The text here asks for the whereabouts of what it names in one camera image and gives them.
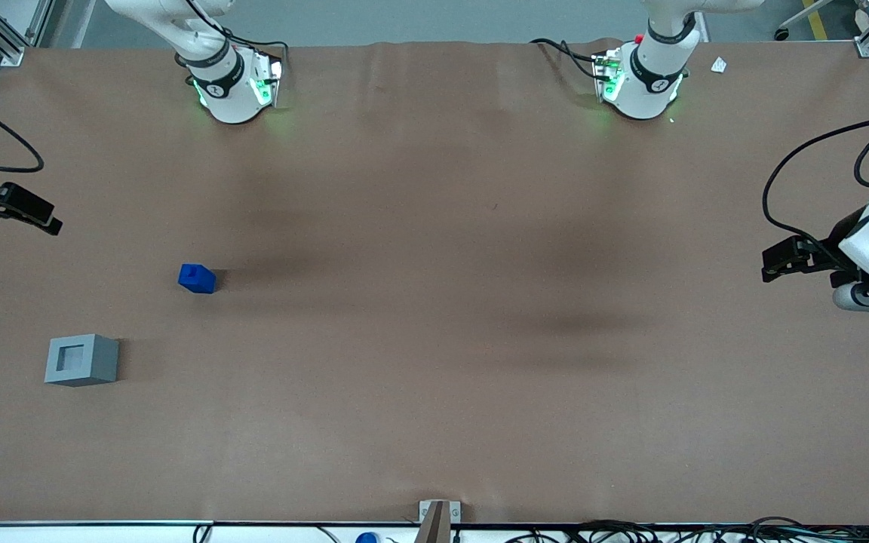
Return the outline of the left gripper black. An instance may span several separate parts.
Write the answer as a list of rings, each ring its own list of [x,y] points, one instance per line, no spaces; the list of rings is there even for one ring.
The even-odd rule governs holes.
[[[783,275],[827,272],[831,287],[861,283],[869,287],[869,274],[839,248],[863,217],[864,207],[849,214],[831,228],[823,241],[816,238],[785,238],[763,250],[763,283]]]

